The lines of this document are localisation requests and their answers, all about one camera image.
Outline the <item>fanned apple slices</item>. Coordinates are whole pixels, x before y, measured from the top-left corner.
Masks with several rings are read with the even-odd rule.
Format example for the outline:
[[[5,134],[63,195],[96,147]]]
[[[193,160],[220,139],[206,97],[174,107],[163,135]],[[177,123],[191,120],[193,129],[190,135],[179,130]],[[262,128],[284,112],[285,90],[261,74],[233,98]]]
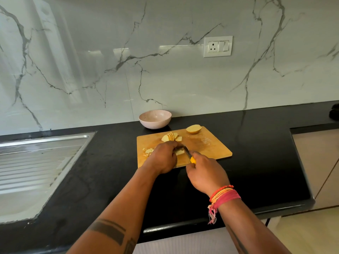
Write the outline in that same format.
[[[164,135],[161,139],[162,142],[167,142],[167,141],[177,141],[177,142],[182,142],[182,136],[180,136],[176,132],[169,132],[166,135]]]

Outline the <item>person's left hand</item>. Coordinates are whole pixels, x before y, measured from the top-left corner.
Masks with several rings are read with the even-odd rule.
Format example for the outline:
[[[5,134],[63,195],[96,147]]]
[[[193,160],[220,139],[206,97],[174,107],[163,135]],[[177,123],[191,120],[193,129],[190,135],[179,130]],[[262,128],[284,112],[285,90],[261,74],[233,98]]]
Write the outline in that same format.
[[[177,156],[175,153],[171,157],[157,157],[156,148],[141,166],[149,173],[156,176],[165,174],[175,168],[177,165]]]

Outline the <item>red orange thread wristbands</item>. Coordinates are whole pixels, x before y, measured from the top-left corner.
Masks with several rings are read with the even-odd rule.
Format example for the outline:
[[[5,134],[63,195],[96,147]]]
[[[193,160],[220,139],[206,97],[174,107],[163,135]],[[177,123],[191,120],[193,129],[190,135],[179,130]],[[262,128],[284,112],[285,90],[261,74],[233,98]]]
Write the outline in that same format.
[[[226,185],[215,191],[209,199],[210,205],[208,206],[208,210],[210,221],[208,222],[208,224],[210,225],[216,223],[218,208],[222,204],[235,199],[241,199],[241,197],[234,189],[233,185]]]

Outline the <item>person's right hand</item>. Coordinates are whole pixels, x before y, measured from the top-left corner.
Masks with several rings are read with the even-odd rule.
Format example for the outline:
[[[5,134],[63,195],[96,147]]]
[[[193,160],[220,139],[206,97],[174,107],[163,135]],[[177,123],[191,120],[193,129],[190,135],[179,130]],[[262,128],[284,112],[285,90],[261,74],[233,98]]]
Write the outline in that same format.
[[[219,188],[230,185],[226,171],[215,159],[208,158],[197,151],[190,153],[196,160],[195,179],[190,182],[198,191],[211,197]]]

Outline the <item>yellow handled knife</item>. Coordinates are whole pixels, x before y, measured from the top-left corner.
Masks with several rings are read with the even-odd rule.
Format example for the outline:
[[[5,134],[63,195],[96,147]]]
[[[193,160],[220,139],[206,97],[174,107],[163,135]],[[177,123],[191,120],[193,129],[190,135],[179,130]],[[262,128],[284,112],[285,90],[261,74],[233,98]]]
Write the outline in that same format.
[[[183,145],[183,149],[184,149],[185,153],[187,154],[190,163],[196,164],[196,160],[195,160],[194,157],[191,155],[189,149],[188,149],[185,145]]]

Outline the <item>white wall socket switch plate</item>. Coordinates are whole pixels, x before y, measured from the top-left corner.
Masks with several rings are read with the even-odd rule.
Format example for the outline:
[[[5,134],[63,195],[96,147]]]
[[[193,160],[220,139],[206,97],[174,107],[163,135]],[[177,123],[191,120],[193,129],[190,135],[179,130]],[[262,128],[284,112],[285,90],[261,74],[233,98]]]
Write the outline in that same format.
[[[205,37],[204,58],[231,56],[233,36]]]

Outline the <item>person's left forearm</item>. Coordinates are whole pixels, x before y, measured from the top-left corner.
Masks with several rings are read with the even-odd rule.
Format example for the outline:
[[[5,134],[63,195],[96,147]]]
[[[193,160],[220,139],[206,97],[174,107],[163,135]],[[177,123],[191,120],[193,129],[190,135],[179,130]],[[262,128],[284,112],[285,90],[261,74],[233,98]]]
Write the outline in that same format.
[[[155,179],[171,168],[138,168],[130,181],[66,254],[132,254]]]

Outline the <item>beige cabinet front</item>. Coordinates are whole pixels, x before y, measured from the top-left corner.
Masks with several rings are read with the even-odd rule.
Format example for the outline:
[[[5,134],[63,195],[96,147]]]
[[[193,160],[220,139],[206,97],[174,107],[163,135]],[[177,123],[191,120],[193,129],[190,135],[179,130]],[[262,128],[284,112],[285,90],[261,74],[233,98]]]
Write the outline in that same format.
[[[293,135],[307,175],[313,209],[339,206],[339,129]]]

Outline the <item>pink bowl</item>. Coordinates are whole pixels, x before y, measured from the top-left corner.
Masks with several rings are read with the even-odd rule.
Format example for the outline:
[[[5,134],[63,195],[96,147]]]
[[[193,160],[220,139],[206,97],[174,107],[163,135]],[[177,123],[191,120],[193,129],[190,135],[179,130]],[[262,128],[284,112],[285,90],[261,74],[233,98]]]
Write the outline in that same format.
[[[172,113],[166,110],[150,110],[139,115],[140,123],[147,129],[160,129],[169,124]]]

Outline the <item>person's right forearm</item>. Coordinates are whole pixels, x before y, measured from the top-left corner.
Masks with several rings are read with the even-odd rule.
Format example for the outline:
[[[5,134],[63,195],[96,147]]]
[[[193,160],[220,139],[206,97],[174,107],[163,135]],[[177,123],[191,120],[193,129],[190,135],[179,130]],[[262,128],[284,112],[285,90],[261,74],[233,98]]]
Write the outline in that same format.
[[[241,199],[218,208],[240,254],[291,254]]]

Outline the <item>black object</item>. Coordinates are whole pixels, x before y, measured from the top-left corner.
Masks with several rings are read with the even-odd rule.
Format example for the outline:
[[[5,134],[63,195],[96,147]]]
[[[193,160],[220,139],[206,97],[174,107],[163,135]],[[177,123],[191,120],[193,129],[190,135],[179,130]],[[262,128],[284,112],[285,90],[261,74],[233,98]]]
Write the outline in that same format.
[[[336,103],[331,107],[329,118],[334,121],[339,121],[339,103]]]

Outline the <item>wooden cutting board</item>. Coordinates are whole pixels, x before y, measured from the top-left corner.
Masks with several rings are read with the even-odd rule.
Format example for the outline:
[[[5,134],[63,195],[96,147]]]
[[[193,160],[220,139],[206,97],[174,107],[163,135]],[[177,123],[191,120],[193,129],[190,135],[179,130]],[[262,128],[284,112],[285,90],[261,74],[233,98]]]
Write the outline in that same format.
[[[181,143],[185,145],[188,150],[198,151],[213,159],[223,159],[232,156],[232,152],[204,126],[202,126],[197,134],[189,134],[186,129],[171,132],[174,135],[178,135],[178,137],[182,137]],[[137,136],[138,168],[141,167],[148,158],[146,150],[155,149],[158,144],[163,143],[162,138],[168,133],[169,131]]]

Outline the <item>white ribbed cabinet front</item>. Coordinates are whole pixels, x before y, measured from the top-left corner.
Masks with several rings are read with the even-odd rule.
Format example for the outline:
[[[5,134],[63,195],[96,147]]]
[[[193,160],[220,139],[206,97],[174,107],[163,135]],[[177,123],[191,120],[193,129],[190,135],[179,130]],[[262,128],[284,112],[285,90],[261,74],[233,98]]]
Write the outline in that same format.
[[[148,227],[133,254],[238,254],[222,219],[207,218]]]

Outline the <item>steel sink drainboard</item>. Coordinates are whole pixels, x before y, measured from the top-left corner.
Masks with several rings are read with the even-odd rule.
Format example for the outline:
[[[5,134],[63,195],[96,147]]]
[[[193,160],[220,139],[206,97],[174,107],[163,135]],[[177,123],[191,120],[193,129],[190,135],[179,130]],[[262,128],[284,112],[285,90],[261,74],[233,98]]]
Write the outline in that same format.
[[[95,134],[0,141],[0,225],[38,217]]]

